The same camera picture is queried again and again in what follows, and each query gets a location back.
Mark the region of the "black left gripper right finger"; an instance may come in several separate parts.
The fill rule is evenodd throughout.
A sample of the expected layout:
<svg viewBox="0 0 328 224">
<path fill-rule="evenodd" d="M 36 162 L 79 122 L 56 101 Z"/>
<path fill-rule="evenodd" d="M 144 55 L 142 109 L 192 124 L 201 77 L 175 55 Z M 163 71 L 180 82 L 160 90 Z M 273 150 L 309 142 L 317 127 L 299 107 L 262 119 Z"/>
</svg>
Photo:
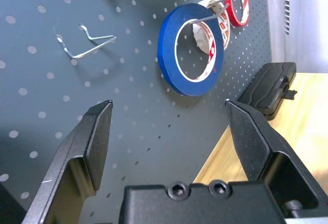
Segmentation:
<svg viewBox="0 0 328 224">
<path fill-rule="evenodd" d="M 320 206 L 320 185 L 290 144 L 256 109 L 227 100 L 233 143 L 250 181 L 262 181 L 283 206 L 298 201 L 304 210 Z"/>
</svg>

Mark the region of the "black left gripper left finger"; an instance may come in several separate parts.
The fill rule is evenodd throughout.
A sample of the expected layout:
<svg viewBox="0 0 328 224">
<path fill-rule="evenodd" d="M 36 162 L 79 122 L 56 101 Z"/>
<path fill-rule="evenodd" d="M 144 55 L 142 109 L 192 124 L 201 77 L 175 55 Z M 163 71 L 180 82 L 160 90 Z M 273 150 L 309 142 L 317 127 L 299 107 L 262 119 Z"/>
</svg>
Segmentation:
<svg viewBox="0 0 328 224">
<path fill-rule="evenodd" d="M 104 172 L 113 102 L 92 106 L 57 149 L 23 223 L 78 223 Z"/>
</svg>

